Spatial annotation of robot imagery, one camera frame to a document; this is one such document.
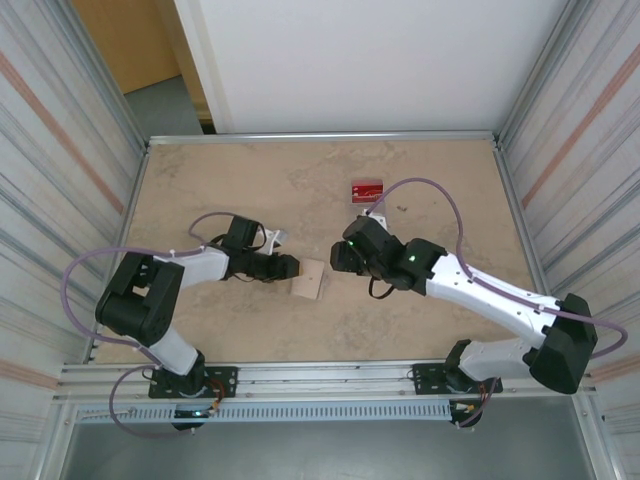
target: striped wall panel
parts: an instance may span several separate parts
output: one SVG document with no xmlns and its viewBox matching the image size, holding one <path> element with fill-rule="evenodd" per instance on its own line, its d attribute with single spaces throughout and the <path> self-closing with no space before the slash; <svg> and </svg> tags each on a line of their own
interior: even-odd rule
<svg viewBox="0 0 640 480">
<path fill-rule="evenodd" d="M 639 66 L 640 2 L 591 1 L 504 145 L 554 294 L 584 296 L 631 333 L 592 372 L 629 478 L 640 478 Z"/>
<path fill-rule="evenodd" d="M 60 306 L 62 270 L 117 241 L 144 154 L 64 3 L 0 3 L 3 480 L 27 478 L 60 367 L 82 360 L 85 339 Z M 87 325 L 108 262 L 92 260 L 73 278 L 73 307 Z"/>
</svg>

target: beige table surface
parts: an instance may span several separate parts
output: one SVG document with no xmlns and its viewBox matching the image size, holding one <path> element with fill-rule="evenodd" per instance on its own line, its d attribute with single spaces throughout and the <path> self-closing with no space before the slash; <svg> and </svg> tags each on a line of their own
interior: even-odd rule
<svg viewBox="0 0 640 480">
<path fill-rule="evenodd" d="M 351 179 L 379 177 L 390 186 L 411 176 L 440 182 L 453 195 L 471 265 L 531 288 L 486 141 L 154 146 L 128 244 L 193 248 L 197 243 L 186 234 L 189 223 L 225 210 L 285 229 L 289 240 L 281 252 L 326 262 L 322 298 L 315 301 L 290 296 L 290 281 L 231 279 L 183 290 L 173 325 L 210 362 L 442 358 L 459 339 L 512 337 L 462 307 L 413 292 L 374 300 L 367 294 L 368 279 L 331 270 L 331 245 L 354 218 L 348 204 Z M 453 250 L 453 213 L 432 187 L 402 187 L 385 208 L 390 230 L 402 241 L 422 237 Z M 228 224 L 228 218 L 211 218 L 198 233 L 213 238 Z M 143 358 L 104 344 L 96 361 Z"/>
</svg>

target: small red box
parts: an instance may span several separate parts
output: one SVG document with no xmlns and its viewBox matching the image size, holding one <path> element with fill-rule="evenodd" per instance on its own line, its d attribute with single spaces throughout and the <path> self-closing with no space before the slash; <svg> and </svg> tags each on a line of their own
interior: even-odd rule
<svg viewBox="0 0 640 480">
<path fill-rule="evenodd" d="M 351 181 L 351 203 L 373 203 L 383 192 L 382 180 L 359 179 Z"/>
</svg>

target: ventilation grille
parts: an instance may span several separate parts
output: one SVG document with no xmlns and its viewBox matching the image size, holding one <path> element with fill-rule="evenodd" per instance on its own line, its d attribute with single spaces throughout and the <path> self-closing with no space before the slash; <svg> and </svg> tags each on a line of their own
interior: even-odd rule
<svg viewBox="0 0 640 480">
<path fill-rule="evenodd" d="M 340 420 L 451 420 L 448 400 L 384 402 L 224 402 L 210 418 L 175 419 L 176 405 L 131 405 L 116 409 L 124 423 L 309 422 Z M 81 423 L 108 423 L 108 410 L 96 406 L 78 413 Z"/>
</svg>

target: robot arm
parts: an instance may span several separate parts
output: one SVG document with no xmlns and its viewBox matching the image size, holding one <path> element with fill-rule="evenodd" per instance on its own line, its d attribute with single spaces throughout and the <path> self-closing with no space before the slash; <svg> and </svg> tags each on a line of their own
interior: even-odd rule
<svg viewBox="0 0 640 480">
<path fill-rule="evenodd" d="M 542 307 L 590 316 L 587 303 L 575 295 L 564 301 L 528 292 L 471 268 L 469 279 L 455 255 L 423 239 L 403 245 L 380 222 L 358 217 L 343 233 L 343 242 L 331 251 L 337 271 L 371 276 L 392 289 L 413 290 L 462 305 L 517 335 L 501 342 L 462 340 L 452 349 L 445 365 L 452 389 L 464 391 L 491 377 L 521 378 L 531 375 L 560 393 L 575 393 L 597 342 L 593 325 L 545 313 Z M 483 279 L 511 297 L 533 301 L 540 309 L 526 307 L 494 293 L 478 283 Z"/>
<path fill-rule="evenodd" d="M 96 320 L 146 348 L 176 391 L 198 393 L 204 382 L 204 356 L 171 326 L 180 290 L 237 274 L 262 282 L 299 274 L 297 259 L 273 253 L 286 234 L 264 228 L 258 232 L 259 227 L 258 222 L 235 216 L 225 235 L 189 257 L 127 253 L 98 301 Z M 252 246 L 256 238 L 262 240 L 260 247 Z"/>
</svg>

